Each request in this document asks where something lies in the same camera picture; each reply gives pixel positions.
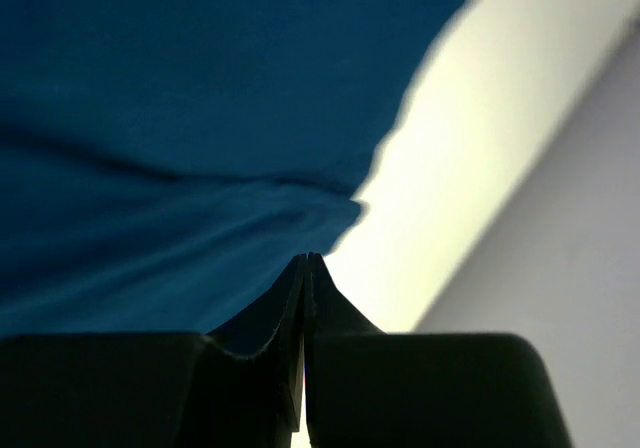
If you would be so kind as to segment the blue mickey mouse t-shirt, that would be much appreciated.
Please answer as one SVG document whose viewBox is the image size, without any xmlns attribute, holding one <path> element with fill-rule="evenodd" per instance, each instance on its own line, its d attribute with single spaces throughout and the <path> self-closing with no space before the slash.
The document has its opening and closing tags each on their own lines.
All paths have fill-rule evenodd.
<svg viewBox="0 0 640 448">
<path fill-rule="evenodd" d="M 1 333 L 223 324 L 331 250 L 467 0 L 1 0 Z"/>
</svg>

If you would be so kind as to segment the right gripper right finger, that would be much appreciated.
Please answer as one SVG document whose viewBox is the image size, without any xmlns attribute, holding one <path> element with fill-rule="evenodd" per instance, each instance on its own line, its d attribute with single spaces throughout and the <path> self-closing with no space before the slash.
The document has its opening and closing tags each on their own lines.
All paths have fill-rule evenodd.
<svg viewBox="0 0 640 448">
<path fill-rule="evenodd" d="M 509 333 L 387 334 L 307 258 L 306 420 L 315 447 L 568 447 L 546 366 Z"/>
</svg>

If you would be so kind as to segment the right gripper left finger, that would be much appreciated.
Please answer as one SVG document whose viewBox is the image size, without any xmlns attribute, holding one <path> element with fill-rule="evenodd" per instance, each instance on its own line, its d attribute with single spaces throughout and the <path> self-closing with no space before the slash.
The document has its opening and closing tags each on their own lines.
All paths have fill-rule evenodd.
<svg viewBox="0 0 640 448">
<path fill-rule="evenodd" d="M 1 343 L 5 447 L 287 447 L 300 428 L 304 256 L 208 335 Z"/>
</svg>

